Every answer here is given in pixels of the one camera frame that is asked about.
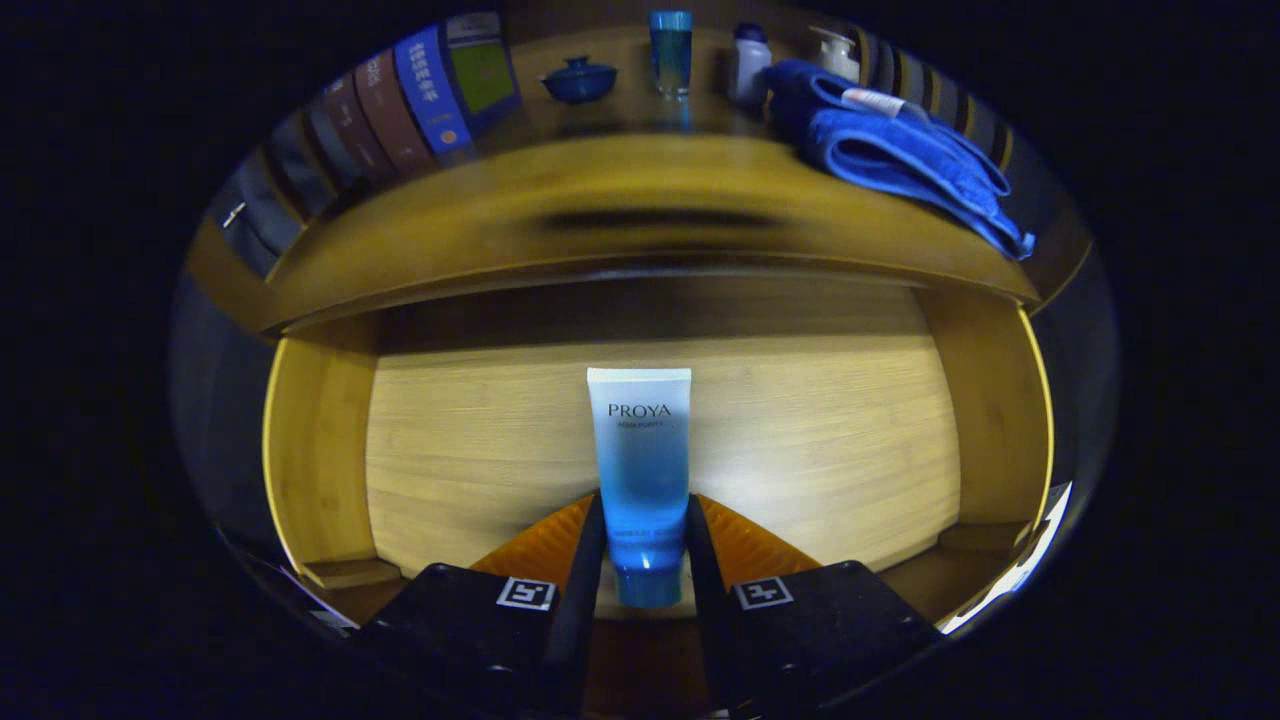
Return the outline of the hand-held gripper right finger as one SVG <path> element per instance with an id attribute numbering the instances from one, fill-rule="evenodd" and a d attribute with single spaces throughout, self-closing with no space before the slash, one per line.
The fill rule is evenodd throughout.
<path id="1" fill-rule="evenodd" d="M 726 583 L 710 505 L 687 502 L 686 546 L 713 703 L 732 719 L 846 719 L 856 698 L 943 639 L 865 565 Z"/>

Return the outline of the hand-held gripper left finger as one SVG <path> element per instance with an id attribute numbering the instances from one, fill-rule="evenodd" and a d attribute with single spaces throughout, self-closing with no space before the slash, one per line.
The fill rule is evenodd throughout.
<path id="1" fill-rule="evenodd" d="M 349 646 L 428 719 L 579 719 L 604 550 L 591 493 L 504 547 L 499 573 L 429 565 Z"/>

